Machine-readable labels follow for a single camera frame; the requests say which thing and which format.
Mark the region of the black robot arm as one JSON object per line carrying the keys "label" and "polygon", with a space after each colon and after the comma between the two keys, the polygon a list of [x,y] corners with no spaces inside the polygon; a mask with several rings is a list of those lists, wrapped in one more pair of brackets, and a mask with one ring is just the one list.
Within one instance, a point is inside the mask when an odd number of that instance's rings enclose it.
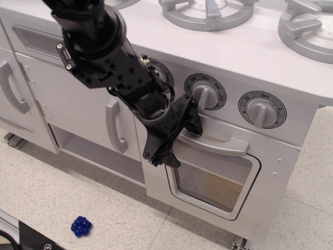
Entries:
{"label": "black robot arm", "polygon": [[174,88],[157,75],[148,58],[135,53],[115,8],[103,1],[46,5],[62,28],[58,51],[66,70],[90,89],[106,88],[129,108],[147,130],[146,160],[178,168],[173,144],[180,132],[203,133],[194,98],[176,98]]}

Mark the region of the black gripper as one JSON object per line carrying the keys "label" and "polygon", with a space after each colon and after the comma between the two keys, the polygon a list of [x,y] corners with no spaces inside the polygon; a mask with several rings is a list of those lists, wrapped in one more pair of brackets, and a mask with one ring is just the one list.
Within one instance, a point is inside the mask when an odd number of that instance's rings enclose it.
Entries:
{"label": "black gripper", "polygon": [[184,94],[168,103],[165,112],[157,119],[146,121],[147,141],[143,157],[152,165],[165,164],[177,169],[181,163],[173,153],[173,144],[183,129],[202,135],[203,128],[197,112],[197,103],[190,94]]}

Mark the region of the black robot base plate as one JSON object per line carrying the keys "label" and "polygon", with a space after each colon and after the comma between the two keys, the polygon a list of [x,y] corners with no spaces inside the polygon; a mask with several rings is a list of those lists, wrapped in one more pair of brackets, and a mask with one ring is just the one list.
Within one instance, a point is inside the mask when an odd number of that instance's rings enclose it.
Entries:
{"label": "black robot base plate", "polygon": [[1,222],[1,237],[9,241],[1,249],[65,249],[20,221],[17,226]]}

